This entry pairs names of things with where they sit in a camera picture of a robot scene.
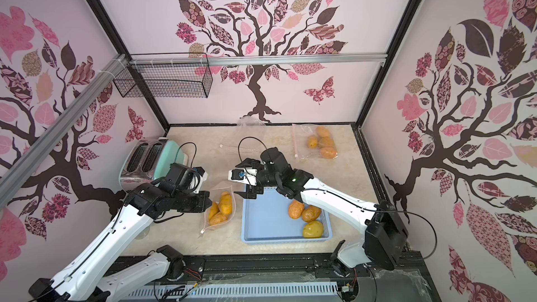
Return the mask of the clear zipper bag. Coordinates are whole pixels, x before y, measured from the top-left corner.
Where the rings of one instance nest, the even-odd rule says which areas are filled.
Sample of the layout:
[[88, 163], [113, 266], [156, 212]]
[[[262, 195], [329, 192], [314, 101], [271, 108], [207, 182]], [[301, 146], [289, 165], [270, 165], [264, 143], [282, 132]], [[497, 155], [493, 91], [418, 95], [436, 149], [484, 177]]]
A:
[[241, 154], [257, 154], [265, 150], [264, 137], [267, 126], [256, 117], [240, 118], [231, 134], [226, 135], [220, 143], [220, 148], [228, 151], [239, 151]]
[[210, 189], [209, 199], [212, 204], [203, 214], [201, 236], [228, 225], [236, 213], [236, 200], [231, 182], [222, 181]]
[[338, 150], [327, 127], [315, 124], [293, 124], [295, 158], [336, 159]]

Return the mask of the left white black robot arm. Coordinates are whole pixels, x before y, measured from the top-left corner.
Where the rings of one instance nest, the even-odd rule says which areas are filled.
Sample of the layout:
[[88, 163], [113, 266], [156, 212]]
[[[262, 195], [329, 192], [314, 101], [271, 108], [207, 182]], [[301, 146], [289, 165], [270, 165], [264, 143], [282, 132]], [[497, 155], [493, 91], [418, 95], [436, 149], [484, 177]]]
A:
[[165, 213], [204, 213], [210, 208], [210, 193], [201, 190], [207, 177], [201, 167], [172, 163], [166, 176], [129, 191], [109, 225], [74, 261], [29, 288], [32, 301], [120, 301], [154, 280], [179, 279], [185, 270], [183, 255], [169, 245], [115, 274], [107, 272], [144, 230], [166, 222]]

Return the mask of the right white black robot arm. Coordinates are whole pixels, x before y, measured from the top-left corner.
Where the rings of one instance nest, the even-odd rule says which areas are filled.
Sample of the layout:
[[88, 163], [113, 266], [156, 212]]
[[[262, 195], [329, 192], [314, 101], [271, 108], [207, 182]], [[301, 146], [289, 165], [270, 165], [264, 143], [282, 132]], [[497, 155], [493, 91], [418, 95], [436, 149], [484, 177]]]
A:
[[348, 223], [359, 233], [356, 241], [343, 240], [333, 252], [337, 271], [373, 264], [393, 271], [400, 263], [408, 230], [390, 202], [363, 201], [323, 183], [313, 174], [294, 169], [278, 148], [268, 148], [260, 159], [244, 159], [230, 172], [228, 179], [243, 183], [244, 199], [255, 199], [272, 187], [290, 200], [312, 205]]

